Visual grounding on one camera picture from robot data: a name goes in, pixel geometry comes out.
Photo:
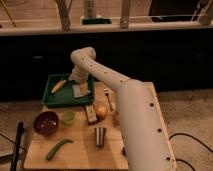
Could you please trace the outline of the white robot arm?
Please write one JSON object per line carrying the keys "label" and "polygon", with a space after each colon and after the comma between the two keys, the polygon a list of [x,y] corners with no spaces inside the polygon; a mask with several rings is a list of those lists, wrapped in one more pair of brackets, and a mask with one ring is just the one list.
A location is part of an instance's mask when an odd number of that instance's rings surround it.
{"label": "white robot arm", "polygon": [[176,171],[177,165],[155,96],[144,82],[95,61],[92,47],[74,50],[70,80],[83,83],[89,74],[116,93],[116,109],[130,171]]}

